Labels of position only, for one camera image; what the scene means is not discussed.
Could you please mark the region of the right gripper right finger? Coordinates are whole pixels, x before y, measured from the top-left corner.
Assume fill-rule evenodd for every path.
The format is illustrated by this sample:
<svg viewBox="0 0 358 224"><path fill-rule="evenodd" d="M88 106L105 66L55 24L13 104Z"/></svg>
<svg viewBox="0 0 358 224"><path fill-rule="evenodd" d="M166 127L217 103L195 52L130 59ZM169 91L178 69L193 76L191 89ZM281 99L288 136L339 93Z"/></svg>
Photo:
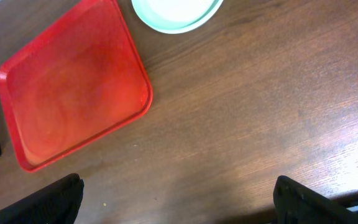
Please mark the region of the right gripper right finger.
<svg viewBox="0 0 358 224"><path fill-rule="evenodd" d="M358 224L358 205L344 207L284 175L273 202L278 224Z"/></svg>

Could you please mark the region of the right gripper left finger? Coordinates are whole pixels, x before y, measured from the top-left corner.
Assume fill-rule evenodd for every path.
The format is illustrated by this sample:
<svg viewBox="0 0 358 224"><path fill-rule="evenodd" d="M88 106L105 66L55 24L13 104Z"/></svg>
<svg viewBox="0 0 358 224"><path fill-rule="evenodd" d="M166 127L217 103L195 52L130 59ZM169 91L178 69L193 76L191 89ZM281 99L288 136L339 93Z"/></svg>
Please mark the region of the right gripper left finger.
<svg viewBox="0 0 358 224"><path fill-rule="evenodd" d="M84 186L78 174L69 174L0 210L0 224L73 224Z"/></svg>

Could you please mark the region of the light blue plate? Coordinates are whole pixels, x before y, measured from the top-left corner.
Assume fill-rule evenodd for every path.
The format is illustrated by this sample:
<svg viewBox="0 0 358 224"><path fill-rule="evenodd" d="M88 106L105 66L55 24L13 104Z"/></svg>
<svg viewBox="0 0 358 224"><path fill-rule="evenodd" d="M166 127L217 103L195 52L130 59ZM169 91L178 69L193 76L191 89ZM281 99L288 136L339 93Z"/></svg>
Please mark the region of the light blue plate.
<svg viewBox="0 0 358 224"><path fill-rule="evenodd" d="M201 17L190 22L174 22L153 13L143 0L132 0L132 6L139 19L150 28L164 34L182 34L197 29L211 19L218 11L223 0L215 0L214 4Z"/></svg>

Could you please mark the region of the white plate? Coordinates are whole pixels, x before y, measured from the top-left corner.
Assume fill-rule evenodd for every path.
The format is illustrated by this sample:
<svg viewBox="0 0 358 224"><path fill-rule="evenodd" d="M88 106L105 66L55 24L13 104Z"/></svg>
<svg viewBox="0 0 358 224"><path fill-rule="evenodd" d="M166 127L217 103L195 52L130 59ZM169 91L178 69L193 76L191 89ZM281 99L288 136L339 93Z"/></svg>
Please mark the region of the white plate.
<svg viewBox="0 0 358 224"><path fill-rule="evenodd" d="M190 22L205 14L215 0L143 0L156 15L174 22Z"/></svg>

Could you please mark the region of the red plastic tray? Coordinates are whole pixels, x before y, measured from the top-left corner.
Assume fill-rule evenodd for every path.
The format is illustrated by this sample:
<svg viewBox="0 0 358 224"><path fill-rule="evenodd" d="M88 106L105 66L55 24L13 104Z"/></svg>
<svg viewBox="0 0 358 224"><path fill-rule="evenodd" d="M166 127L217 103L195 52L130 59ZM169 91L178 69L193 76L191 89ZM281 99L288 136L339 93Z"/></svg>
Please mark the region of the red plastic tray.
<svg viewBox="0 0 358 224"><path fill-rule="evenodd" d="M2 110L27 172L140 118L152 98L114 0L80 1L0 67Z"/></svg>

